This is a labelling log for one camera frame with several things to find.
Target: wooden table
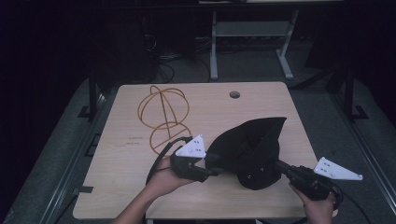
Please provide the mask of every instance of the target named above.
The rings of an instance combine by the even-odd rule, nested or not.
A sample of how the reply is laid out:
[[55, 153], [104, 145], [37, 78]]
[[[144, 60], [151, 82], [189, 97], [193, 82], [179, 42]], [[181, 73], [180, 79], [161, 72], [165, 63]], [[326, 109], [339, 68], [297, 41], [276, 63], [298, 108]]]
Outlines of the wooden table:
[[[113, 218], [145, 186], [157, 154], [149, 147], [153, 130], [138, 119], [137, 110], [149, 95], [150, 86], [120, 87], [84, 182], [85, 187], [93, 187], [92, 193], [79, 194], [74, 209], [76, 218]], [[184, 92], [190, 111], [183, 124], [191, 129], [193, 137], [204, 136], [206, 149], [217, 136], [247, 120], [286, 117], [279, 137], [280, 159], [311, 168], [317, 163], [289, 91], [282, 82], [156, 86]], [[230, 97], [231, 91], [238, 91], [240, 97]], [[163, 122], [158, 99], [146, 108], [143, 119], [147, 122]], [[179, 116], [185, 114], [184, 100], [170, 97], [170, 102]], [[243, 188], [235, 175], [211, 176], [204, 183], [192, 183], [161, 197], [147, 211], [147, 218], [303, 217], [302, 202], [288, 183], [282, 176], [267, 189], [250, 190]]]

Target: gray floor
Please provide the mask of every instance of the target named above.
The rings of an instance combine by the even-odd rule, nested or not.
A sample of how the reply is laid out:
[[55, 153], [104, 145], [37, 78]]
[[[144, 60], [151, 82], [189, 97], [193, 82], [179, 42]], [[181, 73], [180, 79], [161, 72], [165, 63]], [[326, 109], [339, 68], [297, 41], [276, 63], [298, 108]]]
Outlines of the gray floor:
[[[277, 61], [275, 48], [278, 43], [267, 43], [259, 50], [245, 50], [234, 54], [219, 55], [218, 82], [235, 81], [283, 81], [288, 86], [300, 83], [318, 72], [304, 68], [310, 43], [292, 42], [287, 54], [294, 80], [286, 80]], [[208, 63], [207, 53], [199, 57]], [[206, 82], [208, 71], [201, 62], [178, 60], [168, 63], [175, 69], [175, 83]], [[303, 91], [290, 91], [317, 158], [326, 157], [348, 169], [362, 174], [364, 180], [334, 181], [350, 195], [367, 213], [373, 223], [396, 223], [395, 213], [389, 206], [383, 184], [379, 183], [370, 160], [364, 157], [363, 147], [369, 147], [391, 186], [396, 184], [393, 172], [396, 163], [396, 130], [375, 104], [371, 93], [357, 82], [355, 105], [361, 105], [369, 119], [351, 124], [340, 109], [343, 93], [329, 94], [324, 90], [327, 78], [323, 78]], [[153, 83], [161, 83], [161, 77]], [[35, 168], [25, 182], [12, 210], [14, 218], [8, 223], [108, 223], [109, 220], [77, 220], [72, 211], [75, 198], [85, 178], [92, 157], [84, 156], [89, 143], [106, 124], [115, 89], [99, 104], [95, 119], [79, 119], [78, 113], [88, 105], [88, 83], [83, 82], [71, 99], [58, 122]], [[355, 131], [367, 145], [357, 141]], [[271, 223], [290, 223], [291, 220], [267, 220]], [[358, 208], [347, 198], [339, 208], [333, 223], [365, 223]]]

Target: dark background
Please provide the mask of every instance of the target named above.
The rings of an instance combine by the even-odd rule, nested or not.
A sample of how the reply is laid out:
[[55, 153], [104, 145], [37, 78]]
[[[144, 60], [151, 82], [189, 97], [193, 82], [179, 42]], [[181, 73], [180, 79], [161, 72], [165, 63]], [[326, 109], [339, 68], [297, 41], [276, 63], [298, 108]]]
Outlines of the dark background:
[[[326, 69], [336, 62], [346, 63], [396, 125], [396, 6], [392, 2], [346, 1], [342, 9], [319, 15], [323, 19], [319, 29], [309, 20], [310, 13], [318, 12], [303, 11], [293, 37], [316, 39], [309, 66]], [[211, 15], [157, 13], [154, 25], [142, 27], [142, 15], [137, 12], [114, 15], [87, 9], [100, 3], [0, 2], [0, 220], [89, 73], [96, 75], [101, 91], [124, 83], [150, 82], [156, 59], [146, 52], [145, 29], [161, 37], [165, 45], [193, 57], [193, 38], [207, 32], [200, 28]], [[134, 1], [111, 4], [133, 6]]]

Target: person's hand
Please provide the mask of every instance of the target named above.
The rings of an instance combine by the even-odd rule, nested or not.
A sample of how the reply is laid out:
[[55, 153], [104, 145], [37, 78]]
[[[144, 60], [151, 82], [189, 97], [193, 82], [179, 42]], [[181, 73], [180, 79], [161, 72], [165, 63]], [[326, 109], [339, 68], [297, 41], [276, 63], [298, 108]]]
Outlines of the person's hand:
[[312, 201], [302, 192], [297, 190], [292, 184], [289, 184], [294, 192], [300, 197], [304, 204], [304, 210], [308, 223], [311, 224], [329, 224], [332, 223], [332, 209], [335, 202], [335, 197], [332, 193], [329, 194], [326, 200]]
[[179, 178], [171, 169], [170, 158], [164, 158], [158, 164], [157, 172], [152, 176], [145, 187], [154, 197], [160, 197], [173, 192], [181, 186], [194, 182], [189, 179]]

